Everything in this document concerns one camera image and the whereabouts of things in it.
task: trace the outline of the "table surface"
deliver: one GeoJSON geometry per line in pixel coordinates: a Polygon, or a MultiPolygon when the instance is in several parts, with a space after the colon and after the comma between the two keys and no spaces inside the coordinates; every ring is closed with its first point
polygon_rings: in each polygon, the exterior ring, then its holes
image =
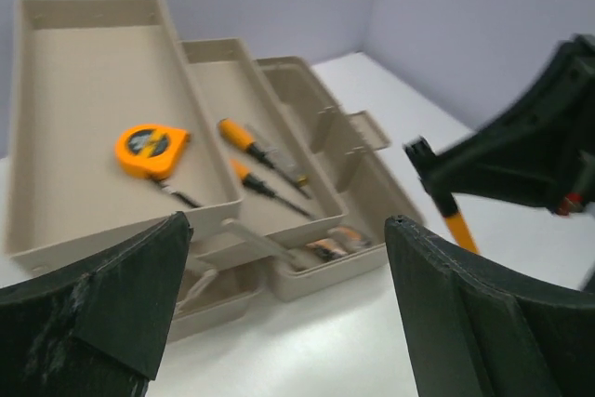
{"type": "MultiPolygon", "coordinates": [[[[427,226],[451,239],[402,146],[423,135],[435,150],[469,130],[363,54],[315,66],[349,112],[368,110],[392,139],[380,156],[427,226]]],[[[0,160],[0,202],[7,160],[0,160]]],[[[516,271],[577,288],[595,264],[591,217],[460,197],[482,254],[516,271]]],[[[0,258],[0,286],[25,278],[0,258]]],[[[417,396],[388,266],[281,303],[269,293],[246,317],[168,346],[147,395],[218,397],[417,396]]]]}

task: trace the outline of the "orange tape measure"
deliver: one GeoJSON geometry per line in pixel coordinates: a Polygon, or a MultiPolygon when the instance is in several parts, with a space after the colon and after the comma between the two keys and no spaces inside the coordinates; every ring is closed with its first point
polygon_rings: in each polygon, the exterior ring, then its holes
{"type": "Polygon", "coordinates": [[[190,133],[161,125],[128,129],[115,145],[115,155],[124,171],[139,179],[163,180],[171,176],[190,133]]]}

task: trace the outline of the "black and orange tool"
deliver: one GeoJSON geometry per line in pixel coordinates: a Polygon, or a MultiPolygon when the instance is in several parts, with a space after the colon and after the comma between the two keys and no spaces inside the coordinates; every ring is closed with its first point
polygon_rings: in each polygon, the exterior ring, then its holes
{"type": "Polygon", "coordinates": [[[243,127],[225,118],[218,123],[219,134],[227,140],[232,146],[240,151],[247,153],[256,159],[262,165],[274,170],[283,180],[293,186],[301,195],[310,199],[310,195],[301,189],[299,182],[291,179],[280,169],[257,144],[256,139],[243,127]]]}
{"type": "Polygon", "coordinates": [[[148,179],[161,191],[190,208],[199,208],[201,206],[193,199],[163,182],[174,172],[189,140],[190,133],[184,129],[161,125],[135,126],[120,136],[115,145],[115,155],[129,176],[148,179]]]}
{"type": "Polygon", "coordinates": [[[269,197],[270,199],[276,200],[280,204],[283,204],[288,208],[293,209],[305,218],[308,218],[310,220],[316,220],[316,217],[313,216],[311,213],[309,213],[302,207],[289,202],[287,199],[284,199],[279,194],[277,194],[277,192],[271,189],[269,185],[267,185],[264,181],[255,176],[252,172],[250,172],[250,169],[247,166],[242,165],[237,160],[231,159],[231,167],[233,167],[235,175],[238,177],[240,181],[242,181],[242,184],[248,190],[269,197]]]}

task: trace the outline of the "screwdriver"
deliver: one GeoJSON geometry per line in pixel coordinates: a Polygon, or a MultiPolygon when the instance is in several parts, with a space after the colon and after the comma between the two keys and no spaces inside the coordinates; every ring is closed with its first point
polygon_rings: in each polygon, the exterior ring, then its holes
{"type": "Polygon", "coordinates": [[[265,165],[267,168],[275,171],[283,180],[293,186],[301,195],[307,199],[311,199],[310,195],[300,188],[299,183],[291,179],[285,172],[275,165],[267,156],[267,153],[259,148],[255,138],[243,127],[233,122],[229,118],[225,118],[218,123],[219,133],[231,145],[238,148],[255,158],[259,163],[265,165]]]}
{"type": "Polygon", "coordinates": [[[275,190],[271,189],[271,187],[269,185],[267,185],[264,181],[259,179],[254,174],[252,174],[250,172],[250,169],[248,169],[247,166],[242,165],[240,162],[238,162],[237,160],[234,160],[234,159],[231,159],[231,166],[233,167],[233,171],[235,171],[235,175],[238,176],[238,179],[240,179],[240,181],[242,181],[242,184],[248,190],[252,190],[254,192],[257,192],[258,194],[262,194],[266,197],[276,200],[280,204],[283,204],[283,205],[287,206],[288,208],[293,209],[294,211],[301,214],[305,218],[308,218],[310,220],[316,220],[316,217],[313,216],[312,214],[310,214],[308,211],[301,208],[300,206],[292,204],[287,199],[284,199],[279,194],[277,194],[277,192],[275,190]]]}

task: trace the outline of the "white table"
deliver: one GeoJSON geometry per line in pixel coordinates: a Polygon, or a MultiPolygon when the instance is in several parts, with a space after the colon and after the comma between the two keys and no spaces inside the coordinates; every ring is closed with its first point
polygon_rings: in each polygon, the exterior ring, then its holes
{"type": "MultiPolygon", "coordinates": [[[[362,54],[315,69],[348,111],[367,109],[384,127],[393,146],[383,160],[429,228],[450,239],[401,146],[423,135],[440,150],[469,131],[362,54]]],[[[590,217],[555,218],[470,197],[459,204],[482,254],[514,270],[578,287],[595,263],[590,217]]],[[[7,274],[20,277],[14,267],[7,274]]],[[[148,395],[416,396],[388,267],[290,304],[265,294],[243,320],[168,346],[148,395]]]]}

